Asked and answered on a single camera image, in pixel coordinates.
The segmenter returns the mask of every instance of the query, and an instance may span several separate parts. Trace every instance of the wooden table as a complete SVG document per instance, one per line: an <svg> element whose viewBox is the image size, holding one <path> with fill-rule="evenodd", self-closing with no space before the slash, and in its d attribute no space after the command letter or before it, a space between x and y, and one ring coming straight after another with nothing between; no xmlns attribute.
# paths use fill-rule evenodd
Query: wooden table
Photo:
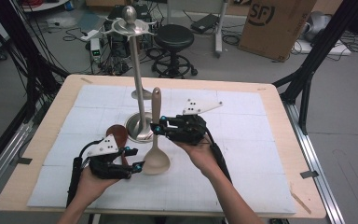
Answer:
<svg viewBox="0 0 358 224"><path fill-rule="evenodd" d="M61 212L60 208L28 207L27 202L33 192L42 164L54 144L57 134L78 92L83 85L116 85L134 86L133 77L99 77L71 75L62 85L48 113L38 127L33 140L25 150L23 157L31 158L29 165L18 164L0 195L1 211L46 211ZM172 89L205 89L216 91L246 91L260 94L274 136L278 153L281 157L283 170L296 204L297 212L285 217L324 218L326 212L318 190L312 178L303 179L300 173L308 171L290 120L283 108L279 93L271 84L203 81L186 79L143 78L144 87ZM91 213L117 213L115 210L88 209ZM143 211L128 211L133 214L156 214Z"/></svg>

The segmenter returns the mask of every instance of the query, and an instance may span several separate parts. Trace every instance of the power strip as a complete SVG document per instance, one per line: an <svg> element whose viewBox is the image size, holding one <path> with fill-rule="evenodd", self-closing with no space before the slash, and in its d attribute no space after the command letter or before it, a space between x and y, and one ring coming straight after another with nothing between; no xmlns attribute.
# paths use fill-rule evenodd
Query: power strip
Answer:
<svg viewBox="0 0 358 224"><path fill-rule="evenodd" d="M82 37L80 37L80 39L83 41L89 41L91 38L93 38L98 33L99 33L99 31L92 30L92 31L88 32L87 35L83 35Z"/></svg>

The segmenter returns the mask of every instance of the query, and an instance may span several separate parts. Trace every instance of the white paper sheet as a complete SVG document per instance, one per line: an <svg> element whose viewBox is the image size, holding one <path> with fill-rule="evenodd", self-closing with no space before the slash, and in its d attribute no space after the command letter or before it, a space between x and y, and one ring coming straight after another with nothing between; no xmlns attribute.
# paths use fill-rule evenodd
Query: white paper sheet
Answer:
<svg viewBox="0 0 358 224"><path fill-rule="evenodd" d="M137 101L131 98L133 90L133 87L96 85L82 88L46 157L29 206L65 207L73 158L87 143L103 138L109 126L123 125L130 115L139 112ZM223 106L201 116L225 156L235 188L257 213L296 211L257 93L161 89L161 94L161 115L167 117L181 114L189 98L222 101ZM145 101L146 111L150 105L150 101ZM151 145L129 140L127 146L139 149L138 155L128 157L129 163L142 161ZM221 212L211 184L185 152L162 136L158 138L158 146L171 160L166 173L140 173L130 180L121 180L91 207Z"/></svg>

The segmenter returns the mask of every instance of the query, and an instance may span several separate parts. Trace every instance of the black stool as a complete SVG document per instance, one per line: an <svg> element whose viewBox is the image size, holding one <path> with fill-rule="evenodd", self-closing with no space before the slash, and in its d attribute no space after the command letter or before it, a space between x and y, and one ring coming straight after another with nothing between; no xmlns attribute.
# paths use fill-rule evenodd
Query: black stool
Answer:
<svg viewBox="0 0 358 224"><path fill-rule="evenodd" d="M156 58L152 65L152 71L158 72L158 77L184 78L184 74L190 69L192 76L198 73L187 58L177 55L179 51L190 47L194 42L194 35L189 29L180 25L168 24L158 28L154 38L156 44L169 52L168 55L162 54Z"/></svg>

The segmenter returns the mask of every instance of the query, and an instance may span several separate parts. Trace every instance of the concrete floor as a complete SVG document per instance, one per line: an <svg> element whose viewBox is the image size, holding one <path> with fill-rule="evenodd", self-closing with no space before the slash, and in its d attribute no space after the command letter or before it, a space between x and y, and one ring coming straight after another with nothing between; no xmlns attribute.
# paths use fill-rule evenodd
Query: concrete floor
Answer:
<svg viewBox="0 0 358 224"><path fill-rule="evenodd" d="M46 15L60 12L54 9ZM70 14L79 19L83 9ZM103 22L98 20L95 27ZM227 19L225 26L244 24L244 18ZM64 30L44 33L50 51L72 73L89 66L89 52L80 41L63 41ZM297 70L306 55L294 55L285 63L223 45L220 58L213 55L214 37L196 35L194 44L182 52L198 69L195 77L187 79L225 80L238 82L272 83ZM151 62L141 64L143 77L156 77L150 70ZM123 76L132 76L132 71ZM10 59L0 61L0 135L25 103L25 91ZM339 61L326 59L312 81L308 116L310 140L324 169L327 181L337 200L346 223L358 223L358 53ZM6 184L13 166L9 166L0 180L0 191ZM0 212L0 223L54 223L59 214ZM329 223L328 219L290 219L290 223Z"/></svg>

